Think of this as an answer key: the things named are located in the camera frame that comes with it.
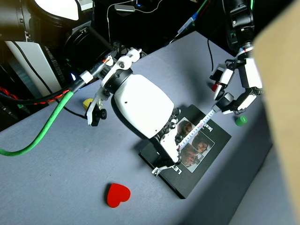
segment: red heart-shaped object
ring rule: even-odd
[[[121,202],[126,202],[130,198],[130,190],[121,184],[111,184],[107,195],[107,204],[116,208]]]

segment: green round object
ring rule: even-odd
[[[236,125],[242,127],[244,126],[246,123],[248,123],[248,119],[246,116],[240,116],[236,121],[235,121]]]

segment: beige object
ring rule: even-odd
[[[255,40],[273,139],[300,222],[300,1]]]

